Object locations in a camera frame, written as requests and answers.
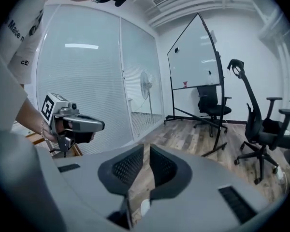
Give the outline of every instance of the office chair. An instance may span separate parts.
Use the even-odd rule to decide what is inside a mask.
[[[217,98],[217,90],[216,86],[200,86],[197,87],[199,92],[200,101],[198,103],[198,107],[200,109],[200,113],[206,113],[211,117],[211,122],[217,119],[217,116],[220,116],[221,105],[218,105]],[[229,114],[232,110],[231,108],[226,106],[227,99],[232,99],[231,97],[224,98],[224,115]],[[228,128],[226,126],[221,126],[225,129],[225,133],[228,132]],[[209,136],[213,137],[213,127],[210,125]]]
[[[290,109],[279,109],[279,112],[285,115],[283,123],[279,121],[273,121],[270,119],[270,116],[273,110],[274,102],[282,100],[282,98],[266,98],[270,101],[270,107],[266,119],[262,120],[260,108],[245,75],[242,62],[236,59],[232,59],[228,65],[228,69],[230,70],[231,67],[234,74],[239,79],[244,81],[253,107],[253,111],[251,111],[249,104],[247,104],[249,114],[246,124],[245,136],[248,142],[244,141],[241,145],[241,149],[247,145],[254,152],[238,156],[234,161],[234,164],[238,165],[240,163],[240,159],[247,159],[252,157],[258,158],[260,163],[260,177],[254,180],[254,183],[257,185],[263,180],[264,160],[275,166],[273,169],[274,174],[276,174],[278,171],[278,163],[274,161],[274,159],[266,152],[266,147],[269,146],[270,150],[275,150],[277,147],[290,149],[290,135],[284,135],[290,122]]]

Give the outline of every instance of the whiteboard stand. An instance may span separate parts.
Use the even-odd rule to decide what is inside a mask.
[[[170,82],[172,91],[173,118],[164,121],[184,119],[175,116],[175,110],[191,116],[192,120],[201,121],[218,129],[213,150],[203,154],[207,157],[214,152],[224,150],[227,143],[218,145],[224,115],[224,77],[219,52],[216,51],[214,42],[208,28],[199,13],[192,19],[182,34],[178,37],[168,52]],[[174,107],[174,90],[195,88],[199,86],[221,86],[221,111],[219,123],[213,123],[199,116]]]

